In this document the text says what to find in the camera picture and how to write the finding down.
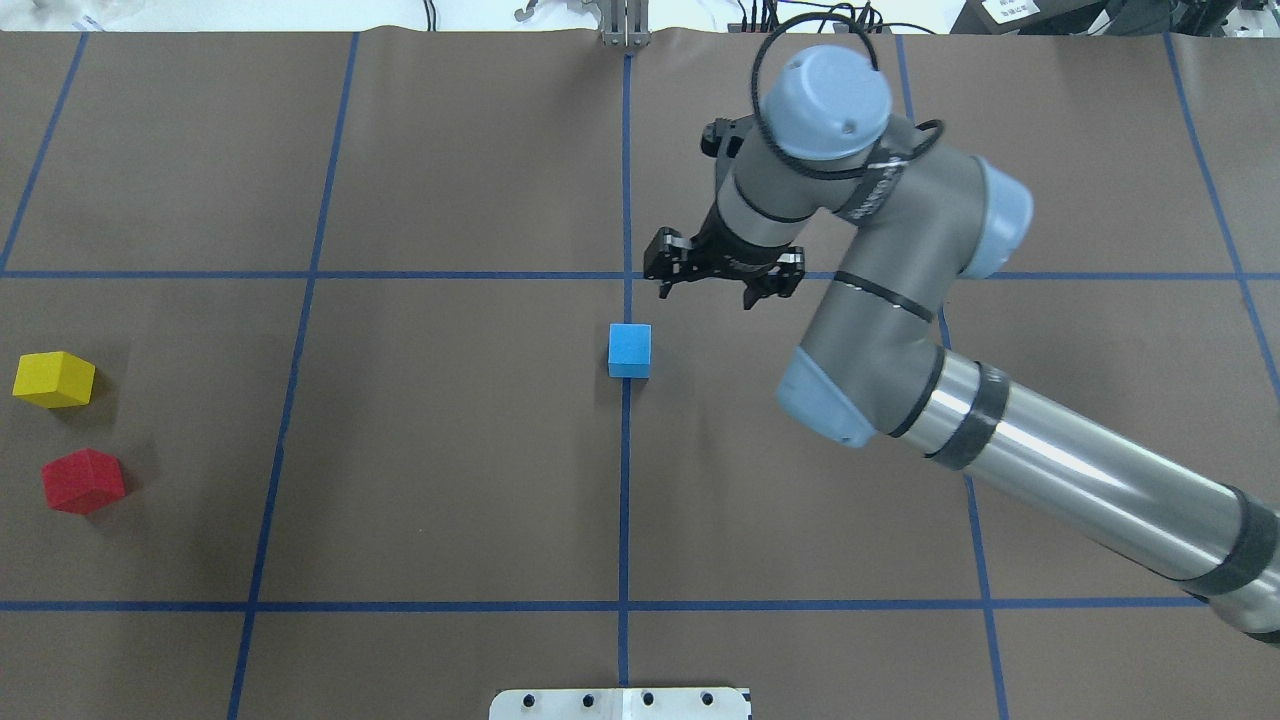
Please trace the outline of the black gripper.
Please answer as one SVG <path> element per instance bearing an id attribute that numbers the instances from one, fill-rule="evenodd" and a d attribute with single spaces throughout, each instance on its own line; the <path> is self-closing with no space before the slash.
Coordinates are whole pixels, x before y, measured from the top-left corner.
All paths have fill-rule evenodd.
<path id="1" fill-rule="evenodd" d="M 691 237 L 659 227 L 643 258 L 643 277 L 658 283 L 658 299 L 668 299 L 677 284 L 699 279 L 741 281 L 742 309 L 748 311 L 763 299 L 792 297 L 805 275 L 803 249 L 760 246 L 745 240 L 730 227 L 717 205 Z"/>

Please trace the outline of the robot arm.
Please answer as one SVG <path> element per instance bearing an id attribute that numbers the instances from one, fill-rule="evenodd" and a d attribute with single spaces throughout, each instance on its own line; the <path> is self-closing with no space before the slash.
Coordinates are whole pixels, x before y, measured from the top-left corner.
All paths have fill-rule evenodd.
<path id="1" fill-rule="evenodd" d="M 947 146 L 941 120 L 893 111 L 872 47 L 794 54 L 767 94 L 753 58 L 748 117 L 707 126 L 716 193 L 699 231 L 663 227 L 643 259 L 660 297 L 742 283 L 788 297 L 800 232 L 819 211 L 855 234 L 776 392 L 838 445 L 900 438 L 1171 582 L 1254 641 L 1277 643 L 1277 514 L 931 340 L 960 279 L 996 273 L 1024 240 L 1030 191 Z"/>

